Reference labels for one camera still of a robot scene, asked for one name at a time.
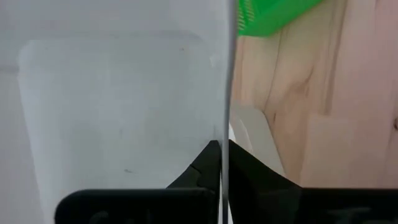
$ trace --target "wooden panel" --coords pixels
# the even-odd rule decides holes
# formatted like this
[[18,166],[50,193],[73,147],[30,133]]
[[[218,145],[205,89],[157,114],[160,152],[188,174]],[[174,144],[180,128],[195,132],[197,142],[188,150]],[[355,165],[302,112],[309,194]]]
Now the wooden panel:
[[270,38],[241,37],[233,99],[264,112],[298,182],[310,112],[326,113],[345,0],[325,0]]
[[394,105],[394,110],[390,118],[394,121],[391,126],[386,163],[384,173],[381,176],[380,187],[398,188],[398,80],[396,79],[393,82],[391,103]]
[[353,143],[357,127],[348,119],[310,116],[300,185],[349,187],[352,173],[348,170],[356,157]]
[[355,121],[358,128],[347,167],[353,175],[341,187],[381,186],[394,119],[397,6],[395,0],[348,1],[330,116]]

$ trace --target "white surface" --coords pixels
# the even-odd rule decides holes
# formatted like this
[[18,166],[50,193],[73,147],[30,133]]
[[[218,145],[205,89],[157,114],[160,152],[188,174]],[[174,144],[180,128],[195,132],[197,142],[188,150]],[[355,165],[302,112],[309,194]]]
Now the white surface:
[[285,176],[274,138],[263,113],[252,107],[233,104],[229,120],[234,141],[267,167]]
[[0,223],[165,187],[221,140],[226,2],[2,0]]
[[229,139],[230,139],[230,140],[236,142],[234,129],[232,128],[231,124],[229,124],[228,135],[229,135]]

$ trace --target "white plastic piece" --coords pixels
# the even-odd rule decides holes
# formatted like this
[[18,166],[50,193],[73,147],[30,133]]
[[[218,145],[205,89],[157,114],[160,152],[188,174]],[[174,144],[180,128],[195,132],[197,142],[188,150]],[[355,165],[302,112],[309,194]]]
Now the white plastic piece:
[[231,106],[230,125],[235,142],[278,174],[285,176],[266,117],[249,106]]

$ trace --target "green plastic object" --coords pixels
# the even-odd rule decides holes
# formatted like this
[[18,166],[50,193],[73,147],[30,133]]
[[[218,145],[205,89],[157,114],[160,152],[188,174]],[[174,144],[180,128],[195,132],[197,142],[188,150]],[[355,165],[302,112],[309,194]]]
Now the green plastic object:
[[322,0],[238,0],[239,35],[268,36]]

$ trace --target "transparent plastic container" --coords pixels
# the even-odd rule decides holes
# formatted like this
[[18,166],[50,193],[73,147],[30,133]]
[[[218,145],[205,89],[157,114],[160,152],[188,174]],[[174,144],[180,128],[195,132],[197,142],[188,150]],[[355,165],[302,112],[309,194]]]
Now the transparent plastic container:
[[227,0],[3,0],[0,223],[164,188],[226,136]]

